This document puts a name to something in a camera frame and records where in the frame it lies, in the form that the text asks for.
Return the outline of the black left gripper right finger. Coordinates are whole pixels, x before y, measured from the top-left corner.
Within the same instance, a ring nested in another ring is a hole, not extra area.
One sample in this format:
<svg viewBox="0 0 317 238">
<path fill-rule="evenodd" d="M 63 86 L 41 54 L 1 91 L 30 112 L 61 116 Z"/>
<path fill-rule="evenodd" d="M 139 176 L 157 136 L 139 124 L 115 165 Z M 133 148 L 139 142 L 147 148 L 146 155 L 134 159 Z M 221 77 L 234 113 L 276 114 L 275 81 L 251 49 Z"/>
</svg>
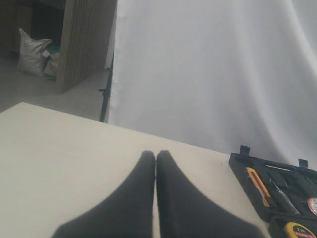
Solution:
<svg viewBox="0 0 317 238">
<path fill-rule="evenodd" d="M 262 232 L 203 195 L 171 153 L 157 155 L 157 200 L 162 238 L 261 238 Z"/>
</svg>

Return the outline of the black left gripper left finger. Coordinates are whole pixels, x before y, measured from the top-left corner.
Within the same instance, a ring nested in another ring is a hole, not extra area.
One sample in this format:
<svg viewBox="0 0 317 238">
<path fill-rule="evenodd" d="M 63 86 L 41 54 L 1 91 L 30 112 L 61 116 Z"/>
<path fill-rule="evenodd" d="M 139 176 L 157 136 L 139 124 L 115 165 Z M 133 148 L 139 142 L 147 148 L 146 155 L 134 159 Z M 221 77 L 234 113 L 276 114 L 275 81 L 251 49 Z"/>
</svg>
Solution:
<svg viewBox="0 0 317 238">
<path fill-rule="evenodd" d="M 124 182 L 105 200 L 61 225 L 55 238 L 150 238 L 153 235 L 155 156 L 143 151 Z"/>
</svg>

